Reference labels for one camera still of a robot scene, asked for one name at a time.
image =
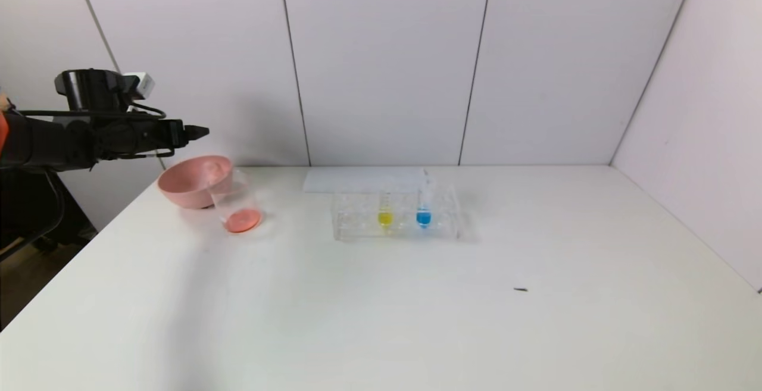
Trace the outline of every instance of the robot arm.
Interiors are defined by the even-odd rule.
[[[95,69],[61,73],[55,78],[55,90],[66,96],[69,111],[11,107],[4,112],[0,167],[67,171],[92,168],[100,160],[167,157],[209,133],[205,127],[167,120],[163,112],[136,104],[152,87],[145,73],[123,76]]]

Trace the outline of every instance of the wall seam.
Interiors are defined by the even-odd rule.
[[[122,74],[122,70],[119,68],[119,64],[117,64],[117,59],[114,57],[114,53],[111,51],[111,46],[108,44],[106,34],[103,32],[101,22],[98,21],[98,16],[95,15],[95,9],[93,9],[92,3],[90,3],[90,0],[85,0],[85,3],[88,6],[88,10],[90,11],[90,16],[93,18],[93,22],[95,22],[95,27],[98,28],[98,34],[101,36],[101,41],[103,41],[103,45],[106,47],[106,52],[108,52],[108,57],[111,58],[111,63],[114,65],[114,69],[116,69],[119,74]],[[161,166],[161,169],[166,170],[167,166],[164,165],[164,161],[158,157],[158,152],[154,152],[156,153],[156,158],[158,159],[158,165]]]
[[[474,82],[476,82],[476,67],[479,65],[479,51],[482,48],[482,36],[484,36],[484,23],[485,20],[487,20],[487,5],[489,4],[489,0],[484,0],[484,14],[482,14],[482,28],[479,30],[479,43],[476,45],[476,59],[474,60],[474,72],[473,76],[471,77],[471,90],[469,91],[469,103],[468,106],[466,106],[466,120],[463,122],[463,136],[460,139],[460,154],[458,155],[458,166],[460,166],[460,161],[463,160],[463,145],[466,144],[466,128],[468,128],[469,125],[469,113],[471,112],[471,98],[474,95]]]
[[[664,210],[664,212],[666,212],[666,213],[667,213],[667,215],[669,215],[670,217],[674,218],[674,219],[675,219],[675,220],[676,220],[678,223],[680,223],[680,225],[681,225],[681,226],[683,226],[683,228],[684,228],[684,229],[686,229],[686,231],[688,231],[688,233],[690,233],[690,234],[692,234],[694,237],[696,237],[696,240],[698,240],[699,242],[701,242],[701,244],[702,244],[702,245],[704,245],[704,247],[706,247],[706,248],[707,248],[707,249],[708,249],[710,252],[712,252],[712,254],[713,254],[713,255],[715,255],[715,257],[716,257],[716,258],[718,258],[718,259],[719,259],[719,261],[721,261],[721,262],[722,262],[722,264],[724,264],[725,266],[729,267],[729,269],[730,269],[731,271],[733,271],[733,273],[734,273],[736,276],[738,276],[739,278],[741,278],[741,280],[743,280],[744,282],[748,283],[748,285],[749,285],[749,286],[752,288],[752,290],[756,290],[756,284],[753,284],[753,283],[751,283],[751,281],[750,281],[750,280],[748,280],[746,277],[744,277],[744,276],[743,276],[743,275],[741,275],[741,274],[740,274],[738,271],[736,271],[736,270],[735,270],[735,267],[733,267],[733,265],[732,265],[732,264],[730,264],[730,263],[729,263],[729,262],[728,262],[726,259],[724,259],[724,258],[723,258],[721,255],[719,255],[719,253],[718,253],[718,252],[717,252],[717,251],[716,251],[716,250],[715,250],[715,249],[712,247],[712,245],[708,244],[708,242],[707,242],[707,241],[705,241],[705,240],[703,239],[703,237],[699,236],[699,234],[698,234],[698,233],[696,233],[696,232],[695,232],[695,231],[694,231],[694,230],[693,230],[693,229],[692,229],[690,226],[688,226],[688,224],[684,223],[684,222],[683,222],[683,220],[681,220],[681,218],[680,218],[680,217],[678,217],[677,215],[675,215],[675,214],[674,214],[674,213],[673,213],[673,212],[672,212],[672,211],[671,211],[669,208],[667,208],[667,206],[666,206],[666,205],[662,204],[662,203],[661,203],[661,202],[660,202],[658,199],[654,198],[654,197],[653,197],[653,196],[652,196],[650,193],[648,193],[648,191],[647,191],[647,190],[645,190],[643,187],[641,187],[641,186],[640,186],[640,185],[639,185],[639,184],[636,182],[636,180],[634,180],[634,179],[631,179],[631,178],[629,177],[629,175],[625,174],[623,171],[620,171],[619,169],[616,169],[616,168],[613,168],[613,167],[610,167],[610,168],[612,168],[612,169],[613,169],[615,172],[618,172],[618,173],[620,173],[620,174],[621,174],[623,177],[625,177],[625,178],[626,178],[626,179],[627,179],[629,182],[631,182],[631,183],[632,183],[632,184],[633,184],[635,187],[637,187],[637,188],[638,188],[638,190],[640,190],[640,191],[642,191],[643,193],[645,193],[645,196],[647,196],[647,197],[648,197],[648,199],[650,199],[651,201],[654,201],[654,202],[655,202],[655,203],[656,203],[656,204],[657,204],[657,205],[658,205],[658,206],[659,206],[661,209],[663,209],[663,210]],[[757,291],[757,293],[759,293],[759,294],[762,294],[762,288],[760,288],[760,290],[759,290],[759,291]]]
[[[622,147],[622,143],[624,142],[625,137],[627,136],[627,131],[629,131],[630,126],[632,125],[632,120],[635,119],[635,115],[638,112],[638,108],[640,107],[640,104],[643,101],[643,98],[645,97],[645,92],[648,91],[648,85],[651,84],[651,79],[653,79],[654,74],[656,73],[656,68],[659,66],[659,62],[661,62],[661,57],[664,55],[664,50],[667,49],[667,44],[670,41],[670,38],[672,38],[672,31],[674,30],[675,25],[677,25],[677,20],[680,19],[680,13],[683,11],[683,5],[685,4],[685,0],[680,0],[680,5],[677,6],[677,12],[674,15],[674,20],[672,20],[672,25],[669,27],[669,32],[667,32],[667,38],[664,39],[664,44],[661,45],[661,50],[659,51],[659,56],[656,58],[656,62],[654,63],[654,68],[651,69],[651,74],[648,75],[648,80],[645,82],[645,86],[643,86],[643,91],[640,93],[640,98],[638,98],[638,101],[635,105],[635,108],[632,109],[631,115],[629,115],[629,120],[627,121],[627,126],[622,132],[622,136],[620,137],[620,141],[617,144],[617,147],[614,149],[613,154],[611,155],[611,160],[609,160],[609,166],[613,166],[614,158],[617,157],[617,153]]]
[[[299,112],[302,114],[302,129],[304,130],[304,145],[307,148],[307,164],[313,166],[313,160],[310,157],[310,142],[307,141],[307,122],[304,120],[304,107],[302,106],[302,90],[299,87],[299,74],[296,71],[296,54],[293,51],[293,38],[291,36],[291,21],[288,17],[288,5],[283,0],[283,11],[286,12],[286,29],[288,30],[288,43],[291,46],[291,63],[293,64],[293,76],[296,80],[296,95],[299,98]]]

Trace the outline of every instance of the white wall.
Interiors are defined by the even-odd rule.
[[[308,165],[283,0],[90,0],[122,71],[147,71],[147,104],[210,135],[236,165]]]
[[[762,288],[762,0],[686,0],[613,165]]]
[[[313,165],[457,165],[485,0],[286,0]]]
[[[463,165],[608,164],[681,0],[489,0]]]
[[[67,110],[54,79],[75,68],[113,70],[85,0],[0,0],[0,86],[21,109]],[[154,158],[103,161],[61,180],[96,229],[161,173]]]

